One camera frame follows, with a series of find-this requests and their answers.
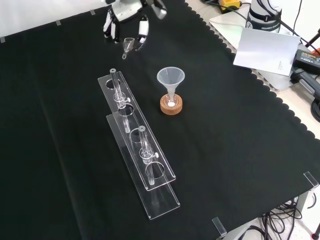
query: funnel stem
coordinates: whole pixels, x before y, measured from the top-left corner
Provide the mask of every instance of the funnel stem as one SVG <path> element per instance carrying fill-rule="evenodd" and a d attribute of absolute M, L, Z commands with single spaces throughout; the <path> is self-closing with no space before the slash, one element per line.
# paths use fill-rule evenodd
<path fill-rule="evenodd" d="M 173 89 L 173 90 L 171 90 L 171 89 L 168 90 L 168 95 L 169 95 L 169 101 L 170 101 L 170 102 L 174 102 L 175 92 L 176 92 L 175 89 Z"/>

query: floor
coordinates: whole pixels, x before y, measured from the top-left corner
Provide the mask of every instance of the floor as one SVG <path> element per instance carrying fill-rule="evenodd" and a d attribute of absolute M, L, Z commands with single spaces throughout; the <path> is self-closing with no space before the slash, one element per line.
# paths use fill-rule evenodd
<path fill-rule="evenodd" d="M 315 195 L 320 198 L 320 187 L 314 190 Z M 312 194 L 309 194 L 306 200 L 306 206 L 309 207 L 314 203 L 314 197 Z M 284 219 L 285 231 L 280 236 L 283 240 L 288 239 L 289 232 L 292 228 L 292 217 Z M 311 239 L 311 234 L 314 233 L 320 224 L 320 203 L 317 202 L 313 208 L 305 208 L 302 212 L 302 219 L 295 220 L 294 229 L 291 234 L 291 240 L 309 240 Z M 258 218 L 254 221 L 253 225 L 262 227 L 261 218 Z M 278 235 L 275 235 L 273 232 L 270 233 L 273 240 L 280 240 Z M 246 232 L 243 240 L 263 240 L 263 236 L 256 230 L 250 230 Z"/>

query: clear acrylic stand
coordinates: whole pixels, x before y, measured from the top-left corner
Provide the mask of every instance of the clear acrylic stand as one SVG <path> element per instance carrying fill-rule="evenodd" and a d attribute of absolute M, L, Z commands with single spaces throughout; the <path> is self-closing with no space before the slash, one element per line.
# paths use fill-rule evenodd
<path fill-rule="evenodd" d="M 121 72 L 98 79 L 112 114 L 106 118 L 150 219 L 180 206 L 176 179 Z"/>

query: white paper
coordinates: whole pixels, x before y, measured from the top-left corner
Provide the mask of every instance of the white paper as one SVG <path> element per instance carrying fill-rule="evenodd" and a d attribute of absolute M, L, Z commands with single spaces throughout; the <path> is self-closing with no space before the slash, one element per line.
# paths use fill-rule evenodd
<path fill-rule="evenodd" d="M 299 42 L 298 36 L 244 28 L 233 64 L 289 76 Z"/>

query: plastic funnel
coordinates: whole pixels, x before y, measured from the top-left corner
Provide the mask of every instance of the plastic funnel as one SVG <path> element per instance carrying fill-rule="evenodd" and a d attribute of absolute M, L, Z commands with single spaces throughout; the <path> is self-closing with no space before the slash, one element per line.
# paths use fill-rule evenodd
<path fill-rule="evenodd" d="M 156 75 L 158 81 L 168 90 L 168 103 L 169 107 L 177 104 L 177 97 L 175 91 L 178 85 L 185 79 L 185 72 L 175 66 L 168 66 L 161 69 Z"/>

